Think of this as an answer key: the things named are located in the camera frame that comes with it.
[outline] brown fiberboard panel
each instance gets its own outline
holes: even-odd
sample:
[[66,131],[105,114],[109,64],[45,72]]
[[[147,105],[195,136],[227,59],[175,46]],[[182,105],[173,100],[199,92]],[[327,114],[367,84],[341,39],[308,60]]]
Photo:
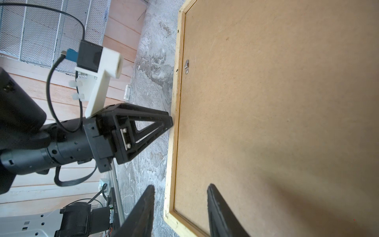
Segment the brown fiberboard panel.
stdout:
[[251,236],[378,233],[378,39],[374,0],[198,0],[175,211],[209,233],[214,183]]

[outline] marble pattern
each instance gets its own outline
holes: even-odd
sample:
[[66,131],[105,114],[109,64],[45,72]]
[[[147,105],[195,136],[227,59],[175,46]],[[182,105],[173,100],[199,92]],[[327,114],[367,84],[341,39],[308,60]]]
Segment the marble pattern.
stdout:
[[[129,103],[171,110],[177,16],[184,0],[152,0],[147,8],[132,75]],[[131,162],[117,165],[116,173],[125,217],[149,184],[155,186],[152,236],[177,234],[163,220],[168,132]]]

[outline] mesh shelf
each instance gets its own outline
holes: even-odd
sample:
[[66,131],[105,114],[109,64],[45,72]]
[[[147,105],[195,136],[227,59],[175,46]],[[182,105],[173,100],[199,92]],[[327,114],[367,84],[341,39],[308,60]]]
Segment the mesh shelf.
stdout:
[[[111,0],[0,0],[29,3],[65,11],[86,28],[85,40],[101,45]],[[45,9],[1,6],[0,53],[50,68],[60,52],[79,50],[82,28],[69,16]],[[64,60],[57,70],[74,74],[74,62]]]

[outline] metal mesh basket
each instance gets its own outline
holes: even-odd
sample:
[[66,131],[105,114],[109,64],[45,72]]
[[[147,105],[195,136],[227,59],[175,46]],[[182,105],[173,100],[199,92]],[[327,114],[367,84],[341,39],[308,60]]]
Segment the metal mesh basket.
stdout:
[[[111,0],[0,0],[29,3],[65,11],[86,28],[85,40],[101,45]],[[0,7],[0,53],[20,61],[51,68],[60,52],[79,50],[82,28],[73,18],[53,11]],[[64,60],[57,68],[74,74],[74,62]]]

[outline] light wood frame edge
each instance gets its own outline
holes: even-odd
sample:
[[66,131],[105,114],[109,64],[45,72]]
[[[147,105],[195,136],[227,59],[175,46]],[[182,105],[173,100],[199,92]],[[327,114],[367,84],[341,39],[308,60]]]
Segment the light wood frame edge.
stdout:
[[200,236],[208,235],[193,225],[186,218],[182,217],[174,210],[175,197],[175,178],[176,178],[176,159],[177,159],[177,142],[179,129],[179,109],[180,109],[180,92],[182,84],[182,67],[183,67],[183,43],[184,43],[184,24],[187,11],[196,3],[197,0],[186,0],[179,9],[178,14],[178,31],[176,36],[175,47],[175,65],[174,80],[172,84],[171,116],[174,121],[173,128],[169,132],[168,159],[166,171],[166,189],[164,192],[164,221],[181,237],[183,236]]

